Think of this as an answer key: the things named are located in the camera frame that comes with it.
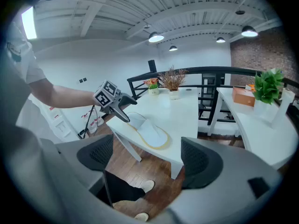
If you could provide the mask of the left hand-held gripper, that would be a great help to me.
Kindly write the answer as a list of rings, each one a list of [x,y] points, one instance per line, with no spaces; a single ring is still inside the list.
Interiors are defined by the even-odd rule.
[[[136,105],[137,101],[126,93],[121,92],[121,90],[117,88],[117,85],[109,80],[104,80],[97,88],[93,97],[100,105],[102,112],[105,114],[113,113],[123,122],[130,122],[129,117],[120,107],[122,105]]]

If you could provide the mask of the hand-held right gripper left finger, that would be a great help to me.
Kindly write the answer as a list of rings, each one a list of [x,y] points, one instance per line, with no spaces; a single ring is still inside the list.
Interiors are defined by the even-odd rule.
[[[80,183],[87,190],[101,190],[104,171],[113,154],[112,134],[54,144],[41,139],[51,176],[64,186]]]

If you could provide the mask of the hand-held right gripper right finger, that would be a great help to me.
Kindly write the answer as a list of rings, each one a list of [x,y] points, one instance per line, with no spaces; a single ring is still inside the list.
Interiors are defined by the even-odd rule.
[[[167,207],[176,224],[238,224],[249,219],[281,183],[280,173],[239,147],[183,137],[185,179]]]

